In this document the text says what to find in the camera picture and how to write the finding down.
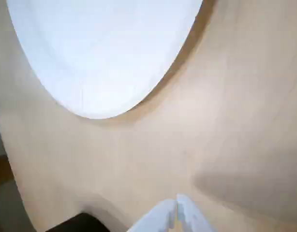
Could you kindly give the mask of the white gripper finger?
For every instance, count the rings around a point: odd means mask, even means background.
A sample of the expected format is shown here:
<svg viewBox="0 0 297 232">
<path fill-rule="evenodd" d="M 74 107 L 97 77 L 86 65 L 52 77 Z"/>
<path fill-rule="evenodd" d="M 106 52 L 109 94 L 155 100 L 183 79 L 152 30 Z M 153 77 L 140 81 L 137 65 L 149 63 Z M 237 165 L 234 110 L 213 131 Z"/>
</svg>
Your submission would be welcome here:
<svg viewBox="0 0 297 232">
<path fill-rule="evenodd" d="M 166 199 L 159 202 L 142 216 L 129 232 L 168 232 L 174 228 L 176 219 L 176 201 Z"/>
<path fill-rule="evenodd" d="M 188 196 L 177 195 L 178 220 L 184 232 L 208 232 L 209 222 Z"/>
</svg>

